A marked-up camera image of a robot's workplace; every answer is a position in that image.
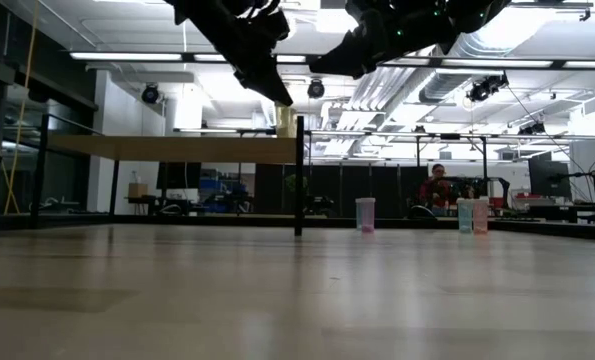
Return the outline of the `person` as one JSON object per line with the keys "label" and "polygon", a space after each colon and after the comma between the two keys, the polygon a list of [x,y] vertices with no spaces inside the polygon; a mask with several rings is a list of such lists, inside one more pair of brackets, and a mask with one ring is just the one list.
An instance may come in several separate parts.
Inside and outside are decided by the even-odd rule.
{"label": "person", "polygon": [[445,179],[445,175],[445,167],[435,164],[430,177],[421,185],[420,201],[433,211],[445,210],[449,204],[451,184]]}

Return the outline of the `overhead light bar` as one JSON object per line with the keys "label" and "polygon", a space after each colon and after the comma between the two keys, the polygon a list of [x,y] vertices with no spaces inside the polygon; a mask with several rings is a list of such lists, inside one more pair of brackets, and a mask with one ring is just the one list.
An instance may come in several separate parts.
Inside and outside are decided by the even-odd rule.
{"label": "overhead light bar", "polygon": [[[69,53],[74,60],[85,62],[136,63],[207,63],[225,64],[216,53],[161,52],[78,52]],[[405,56],[377,64],[378,67],[410,67],[441,69],[493,69],[524,71],[595,71],[595,59],[534,58],[464,58],[437,56]]]}

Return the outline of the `wooden shelf with black frame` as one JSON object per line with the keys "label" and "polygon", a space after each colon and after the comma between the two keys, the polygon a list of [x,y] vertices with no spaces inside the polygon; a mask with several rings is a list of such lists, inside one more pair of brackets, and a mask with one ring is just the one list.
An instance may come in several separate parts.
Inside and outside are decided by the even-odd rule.
{"label": "wooden shelf with black frame", "polygon": [[209,163],[295,163],[294,235],[300,237],[304,227],[303,170],[305,120],[296,118],[294,138],[208,137],[206,129],[198,129],[196,137],[183,136],[108,136],[92,128],[86,135],[52,135],[50,117],[41,120],[36,169],[35,198],[31,225],[38,225],[41,182],[45,175],[46,152],[50,147],[88,154],[114,162],[108,216],[115,217],[119,167],[129,162],[209,162]]}

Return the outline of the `silver ventilation duct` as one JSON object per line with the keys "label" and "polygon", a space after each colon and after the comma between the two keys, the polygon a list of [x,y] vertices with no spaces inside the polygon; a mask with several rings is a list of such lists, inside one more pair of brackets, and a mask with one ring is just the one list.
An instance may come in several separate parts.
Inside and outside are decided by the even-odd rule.
{"label": "silver ventilation duct", "polygon": [[419,100],[440,103],[472,77],[473,73],[468,70],[436,69],[419,91]]}

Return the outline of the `background black metal frame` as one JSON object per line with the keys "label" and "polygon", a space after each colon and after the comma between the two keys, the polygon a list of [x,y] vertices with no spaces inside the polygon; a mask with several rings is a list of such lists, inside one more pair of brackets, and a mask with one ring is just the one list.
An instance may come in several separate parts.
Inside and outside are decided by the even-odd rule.
{"label": "background black metal frame", "polygon": [[361,164],[425,167],[435,163],[450,175],[491,178],[500,166],[522,166],[543,155],[575,172],[595,168],[595,135],[382,132],[368,130],[305,130],[304,161],[308,164]]}

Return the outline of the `pink medicine bottle white cap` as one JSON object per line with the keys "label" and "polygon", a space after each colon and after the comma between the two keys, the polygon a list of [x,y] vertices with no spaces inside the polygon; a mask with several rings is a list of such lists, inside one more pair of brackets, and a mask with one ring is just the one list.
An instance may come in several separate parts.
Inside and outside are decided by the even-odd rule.
{"label": "pink medicine bottle white cap", "polygon": [[474,200],[473,204],[473,232],[485,234],[488,232],[489,198],[487,196]]}
{"label": "pink medicine bottle white cap", "polygon": [[374,198],[361,200],[361,228],[363,233],[373,233],[375,230],[375,203]]}

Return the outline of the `black partition panels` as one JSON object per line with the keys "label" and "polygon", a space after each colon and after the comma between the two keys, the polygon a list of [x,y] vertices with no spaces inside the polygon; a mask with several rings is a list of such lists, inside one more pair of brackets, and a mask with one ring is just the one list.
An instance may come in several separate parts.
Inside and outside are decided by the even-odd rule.
{"label": "black partition panels", "polygon": [[[262,165],[255,169],[253,210],[261,214],[291,214],[294,198],[285,189],[284,179],[295,174],[292,165]],[[353,218],[355,199],[374,198],[375,217],[397,219],[408,215],[418,201],[419,190],[428,177],[425,167],[350,165],[306,165],[308,178],[304,200],[307,215]]]}

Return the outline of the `black wall screen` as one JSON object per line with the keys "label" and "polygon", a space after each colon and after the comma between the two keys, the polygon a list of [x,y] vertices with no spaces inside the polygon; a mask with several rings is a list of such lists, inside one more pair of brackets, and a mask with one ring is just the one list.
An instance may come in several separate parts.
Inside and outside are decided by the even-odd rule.
{"label": "black wall screen", "polygon": [[197,189],[200,184],[201,163],[159,163],[157,188]]}

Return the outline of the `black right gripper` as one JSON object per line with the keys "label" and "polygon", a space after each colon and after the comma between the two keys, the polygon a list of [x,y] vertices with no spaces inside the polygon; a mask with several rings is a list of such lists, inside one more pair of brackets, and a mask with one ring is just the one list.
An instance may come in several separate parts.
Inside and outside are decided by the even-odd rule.
{"label": "black right gripper", "polygon": [[412,0],[349,0],[349,14],[358,27],[347,31],[328,54],[310,62],[310,71],[359,79],[377,68],[362,63],[389,61],[411,53],[401,24],[411,11]]}

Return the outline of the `black computer monitor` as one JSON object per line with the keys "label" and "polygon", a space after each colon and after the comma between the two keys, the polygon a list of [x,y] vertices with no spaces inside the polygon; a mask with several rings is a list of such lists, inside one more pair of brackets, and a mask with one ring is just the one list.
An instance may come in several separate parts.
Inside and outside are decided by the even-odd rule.
{"label": "black computer monitor", "polygon": [[531,158],[528,167],[530,189],[533,195],[571,198],[571,185],[566,163]]}

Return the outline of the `blue storage bins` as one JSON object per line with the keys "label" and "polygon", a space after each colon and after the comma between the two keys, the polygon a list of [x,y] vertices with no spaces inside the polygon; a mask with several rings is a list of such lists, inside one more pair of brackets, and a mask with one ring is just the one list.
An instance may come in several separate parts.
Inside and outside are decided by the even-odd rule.
{"label": "blue storage bins", "polygon": [[237,179],[201,179],[199,197],[209,213],[247,213],[250,210],[247,187]]}

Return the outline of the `background green plant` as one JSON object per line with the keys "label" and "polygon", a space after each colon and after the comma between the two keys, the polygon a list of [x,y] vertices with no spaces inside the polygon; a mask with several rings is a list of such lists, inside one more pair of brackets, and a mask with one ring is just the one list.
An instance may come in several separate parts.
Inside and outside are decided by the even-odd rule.
{"label": "background green plant", "polygon": [[[284,179],[284,183],[285,183],[285,189],[286,189],[286,192],[288,193],[288,196],[290,198],[294,198],[296,189],[297,189],[297,176],[295,174],[290,174],[290,175],[286,176]],[[302,177],[301,184],[302,184],[301,193],[303,195],[306,195],[308,192],[308,178],[306,176]]]}

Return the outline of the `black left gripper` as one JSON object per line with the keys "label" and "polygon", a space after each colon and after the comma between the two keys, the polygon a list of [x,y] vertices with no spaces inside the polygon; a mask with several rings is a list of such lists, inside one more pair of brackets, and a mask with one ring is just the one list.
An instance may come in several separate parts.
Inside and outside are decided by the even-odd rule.
{"label": "black left gripper", "polygon": [[226,9],[206,9],[194,13],[191,22],[214,49],[238,70],[236,78],[242,87],[281,105],[293,104],[275,66],[264,66],[257,74],[244,74],[252,72],[261,64],[273,63],[273,49],[290,32],[283,11],[258,14],[248,19]]}

